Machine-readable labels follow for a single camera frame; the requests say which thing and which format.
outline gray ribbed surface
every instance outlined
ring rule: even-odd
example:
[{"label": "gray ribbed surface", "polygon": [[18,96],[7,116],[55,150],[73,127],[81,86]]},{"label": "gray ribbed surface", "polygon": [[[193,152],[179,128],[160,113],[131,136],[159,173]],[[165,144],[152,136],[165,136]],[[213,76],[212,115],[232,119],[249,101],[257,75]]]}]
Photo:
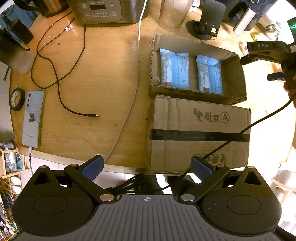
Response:
[{"label": "gray ribbed surface", "polygon": [[273,233],[236,237],[210,226],[193,205],[172,195],[123,195],[114,204],[99,206],[94,217],[74,232],[58,237],[21,233],[15,241],[280,241]]}]

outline metal bolt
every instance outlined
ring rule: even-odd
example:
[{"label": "metal bolt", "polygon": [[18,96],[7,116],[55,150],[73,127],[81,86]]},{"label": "metal bolt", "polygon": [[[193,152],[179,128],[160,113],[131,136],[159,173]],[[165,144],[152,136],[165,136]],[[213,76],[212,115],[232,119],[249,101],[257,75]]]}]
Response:
[{"label": "metal bolt", "polygon": [[195,196],[193,196],[192,194],[183,194],[181,196],[181,199],[185,202],[191,202],[195,199]]},{"label": "metal bolt", "polygon": [[111,195],[111,194],[102,194],[100,196],[100,199],[104,202],[109,202],[109,201],[112,201],[114,199],[114,196]]}]

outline green light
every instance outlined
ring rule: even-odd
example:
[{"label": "green light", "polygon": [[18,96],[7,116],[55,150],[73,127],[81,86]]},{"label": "green light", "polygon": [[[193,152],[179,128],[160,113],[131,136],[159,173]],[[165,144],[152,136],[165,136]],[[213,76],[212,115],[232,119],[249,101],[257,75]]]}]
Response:
[{"label": "green light", "polygon": [[290,27],[290,29],[294,29],[294,28],[296,28],[296,24],[289,26],[289,27]]}]

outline open cardboard box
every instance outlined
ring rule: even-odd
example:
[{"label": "open cardboard box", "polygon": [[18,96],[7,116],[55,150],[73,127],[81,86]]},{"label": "open cardboard box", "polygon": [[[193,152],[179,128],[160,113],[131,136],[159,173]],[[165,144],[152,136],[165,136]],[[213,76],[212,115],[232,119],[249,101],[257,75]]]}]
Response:
[{"label": "open cardboard box", "polygon": [[[167,49],[174,53],[189,53],[189,85],[190,89],[174,88],[161,85],[161,60],[159,49]],[[196,55],[205,55],[219,60],[221,64],[223,95],[198,90],[198,72]],[[236,53],[221,49],[200,40],[157,34],[152,44],[152,62],[150,90],[152,97],[166,95],[174,98],[190,99],[217,104],[233,105],[247,100],[244,71]]]}]

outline black bottle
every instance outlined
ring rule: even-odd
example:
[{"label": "black bottle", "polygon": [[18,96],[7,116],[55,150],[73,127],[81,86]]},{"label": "black bottle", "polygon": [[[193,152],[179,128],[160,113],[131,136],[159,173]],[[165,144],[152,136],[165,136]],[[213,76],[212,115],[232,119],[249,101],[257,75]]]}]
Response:
[{"label": "black bottle", "polygon": [[32,38],[33,34],[31,31],[19,20],[18,17],[10,21],[8,17],[2,16],[3,21],[7,24],[9,31],[14,33],[23,43],[28,44]]}]

